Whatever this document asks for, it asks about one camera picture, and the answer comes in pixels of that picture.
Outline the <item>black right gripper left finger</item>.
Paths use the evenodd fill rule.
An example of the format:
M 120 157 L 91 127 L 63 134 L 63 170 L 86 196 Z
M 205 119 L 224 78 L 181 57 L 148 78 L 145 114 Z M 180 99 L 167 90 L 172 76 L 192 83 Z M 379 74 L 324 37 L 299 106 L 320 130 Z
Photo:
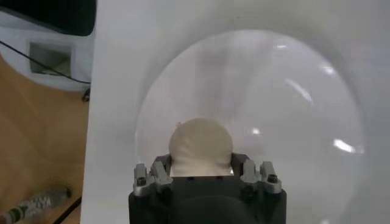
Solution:
M 147 171 L 143 163 L 139 163 L 133 170 L 133 194 L 136 197 L 146 197 L 153 191 L 162 194 L 171 191 L 173 177 L 170 176 L 172 159 L 170 154 L 158 156 Z

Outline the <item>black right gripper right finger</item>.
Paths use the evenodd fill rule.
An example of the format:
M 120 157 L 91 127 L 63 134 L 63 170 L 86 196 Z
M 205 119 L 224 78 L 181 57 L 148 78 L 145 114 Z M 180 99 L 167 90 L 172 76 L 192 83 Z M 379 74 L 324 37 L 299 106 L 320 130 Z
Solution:
M 247 155 L 232 153 L 230 166 L 231 174 L 239 178 L 244 189 L 256 192 L 260 184 L 265 193 L 282 193 L 282 181 L 278 178 L 272 162 L 263 161 L 257 170 L 254 161 Z

